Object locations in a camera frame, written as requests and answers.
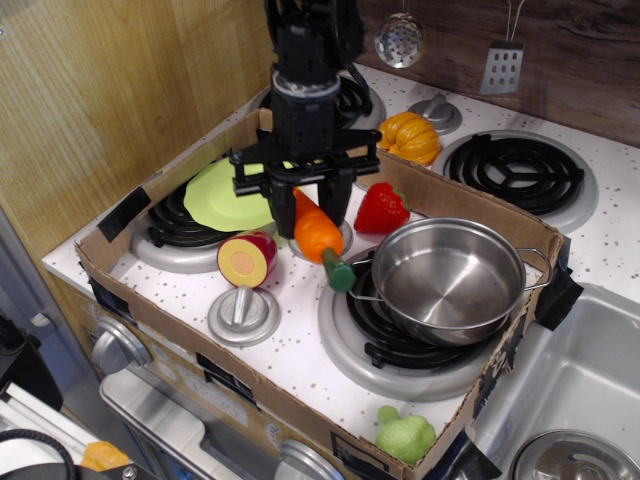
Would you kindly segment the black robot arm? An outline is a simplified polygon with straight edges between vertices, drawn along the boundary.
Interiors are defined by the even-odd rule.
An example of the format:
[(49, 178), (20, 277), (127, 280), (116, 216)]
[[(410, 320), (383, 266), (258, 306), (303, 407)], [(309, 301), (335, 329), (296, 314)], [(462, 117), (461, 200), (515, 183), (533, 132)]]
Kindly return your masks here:
[(335, 123), (339, 73), (363, 50), (364, 25), (353, 1), (267, 1), (267, 24), (277, 61), (271, 77), (273, 126), (232, 153), (236, 195), (259, 193), (278, 233), (294, 236), (293, 191), (315, 185), (321, 210), (341, 225), (357, 177), (376, 173), (375, 129)]

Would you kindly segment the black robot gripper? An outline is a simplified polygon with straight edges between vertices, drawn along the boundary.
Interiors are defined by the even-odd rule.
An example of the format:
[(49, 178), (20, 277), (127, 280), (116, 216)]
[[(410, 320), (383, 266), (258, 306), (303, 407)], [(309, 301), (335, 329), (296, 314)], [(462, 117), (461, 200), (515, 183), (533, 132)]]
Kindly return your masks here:
[(288, 91), (275, 77), (261, 105), (272, 113), (273, 125), (231, 155), (235, 193), (269, 198), (278, 233), (293, 239), (293, 188), (318, 184), (319, 207), (340, 227), (353, 181), (379, 168), (379, 100), (359, 74), (340, 75), (317, 92)]

